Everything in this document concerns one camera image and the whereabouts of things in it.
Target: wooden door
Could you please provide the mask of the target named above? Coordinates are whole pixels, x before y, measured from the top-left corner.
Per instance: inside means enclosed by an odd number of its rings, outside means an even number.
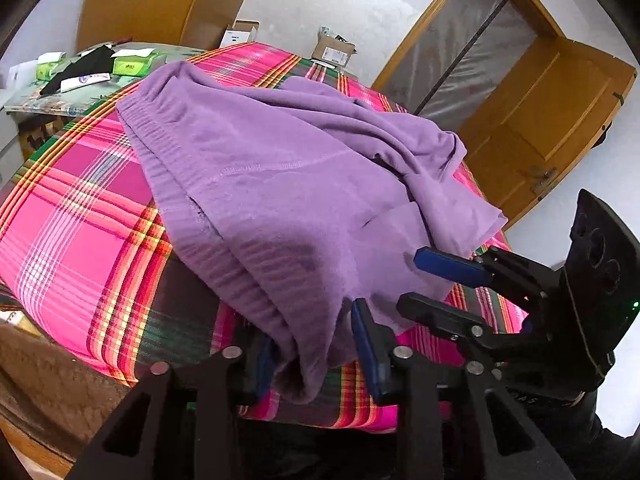
[[[512,225],[555,187],[611,123],[631,65],[566,38],[537,38],[458,134],[487,200]]]

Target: fabric fold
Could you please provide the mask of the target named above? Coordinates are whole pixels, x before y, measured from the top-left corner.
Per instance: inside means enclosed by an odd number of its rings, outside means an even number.
[[[296,402],[355,358],[352,300],[407,329],[400,294],[451,288],[415,269],[415,250],[468,256],[506,222],[452,177],[455,134],[322,83],[226,88],[178,62],[116,108],[176,253],[274,338],[276,386]]]

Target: metal bolt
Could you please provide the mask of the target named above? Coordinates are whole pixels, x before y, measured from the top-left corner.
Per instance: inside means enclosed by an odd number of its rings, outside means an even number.
[[[239,346],[228,346],[222,351],[222,357],[225,359],[236,359],[242,355],[242,349]]]
[[[408,346],[396,346],[394,348],[394,355],[399,359],[408,359],[412,355],[414,355],[414,351],[411,350]]]
[[[166,361],[158,361],[151,365],[151,373],[153,375],[164,375],[169,371],[169,363]]]
[[[472,375],[482,375],[484,372],[484,366],[478,361],[469,361],[466,364],[466,371]]]

